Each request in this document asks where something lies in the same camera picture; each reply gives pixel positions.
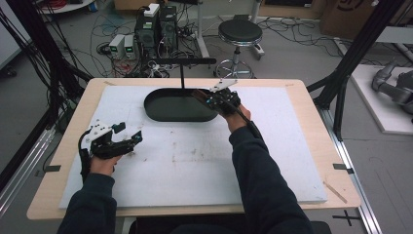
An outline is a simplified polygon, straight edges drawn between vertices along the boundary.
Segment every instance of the black cushion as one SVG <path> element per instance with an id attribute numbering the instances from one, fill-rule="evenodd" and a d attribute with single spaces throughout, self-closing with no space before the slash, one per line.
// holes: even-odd
<path id="1" fill-rule="evenodd" d="M 230 41 L 253 42 L 262 37 L 262 29 L 257 24 L 243 19 L 221 22 L 218 32 Z"/>

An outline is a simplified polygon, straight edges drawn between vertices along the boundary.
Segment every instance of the cardboard box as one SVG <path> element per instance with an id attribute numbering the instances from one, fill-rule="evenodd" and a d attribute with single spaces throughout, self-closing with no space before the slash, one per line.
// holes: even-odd
<path id="1" fill-rule="evenodd" d="M 142 6 L 157 3 L 157 0 L 114 0 L 116 10 L 137 10 Z"/>
<path id="2" fill-rule="evenodd" d="M 274 18 L 319 19 L 321 13 L 314 12 L 311 8 L 289 7 L 261 4 L 258 16 Z"/>
<path id="3" fill-rule="evenodd" d="M 373 11 L 371 1 L 328 0 L 319 30 L 325 35 L 354 39 Z"/>

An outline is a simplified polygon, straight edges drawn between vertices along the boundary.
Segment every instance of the stool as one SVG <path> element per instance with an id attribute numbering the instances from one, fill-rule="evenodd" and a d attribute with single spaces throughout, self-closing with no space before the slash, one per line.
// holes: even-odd
<path id="1" fill-rule="evenodd" d="M 251 67 L 240 61 L 240 47 L 257 45 L 262 39 L 261 27 L 249 20 L 230 19 L 219 24 L 218 35 L 223 41 L 237 47 L 232 59 L 223 60 L 215 67 L 215 76 L 240 78 L 239 74 L 243 74 L 246 78 L 252 78 L 254 74 Z"/>

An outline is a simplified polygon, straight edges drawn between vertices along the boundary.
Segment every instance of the person's hand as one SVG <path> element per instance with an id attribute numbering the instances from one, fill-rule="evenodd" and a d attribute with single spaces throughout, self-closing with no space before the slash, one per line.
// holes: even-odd
<path id="1" fill-rule="evenodd" d="M 251 119 L 251 112 L 247 110 L 242 104 L 239 106 L 239 110 L 243 113 L 243 115 L 250 120 Z M 230 129 L 230 132 L 233 133 L 235 130 L 246 126 L 246 121 L 241 117 L 241 115 L 237 112 L 231 115 L 226 115 L 223 116 L 224 119 L 228 123 L 228 129 Z"/>
<path id="2" fill-rule="evenodd" d="M 121 158 L 122 155 L 111 159 L 100 159 L 93 156 L 91 160 L 91 173 L 112 176 L 113 167 Z"/>

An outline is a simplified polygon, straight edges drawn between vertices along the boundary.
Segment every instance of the wooden table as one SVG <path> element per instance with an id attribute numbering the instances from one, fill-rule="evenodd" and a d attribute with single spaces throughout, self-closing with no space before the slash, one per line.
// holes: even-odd
<path id="1" fill-rule="evenodd" d="M 212 87 L 217 79 L 186 79 L 187 86 Z M 58 204 L 65 188 L 65 183 L 77 153 L 80 135 L 88 128 L 101 94 L 107 86 L 158 86 L 179 87 L 179 79 L 93 79 L 72 117 L 61 140 L 51 165 L 61 165 L 59 172 L 46 173 L 39 189 L 27 211 L 30 219 L 63 218 L 65 210 Z M 320 178 L 327 192 L 328 201 L 322 204 L 300 204 L 304 209 L 356 208 L 360 199 L 346 170 L 335 170 L 333 164 L 342 164 L 342 160 L 319 117 L 306 87 L 300 80 L 251 79 L 239 80 L 236 86 L 248 87 L 285 87 L 294 106 L 305 139 L 308 143 Z M 140 215 L 190 215 L 190 214 L 227 214 L 242 213 L 241 205 L 232 206 L 195 206 L 195 207 L 156 207 L 122 208 L 117 216 Z"/>

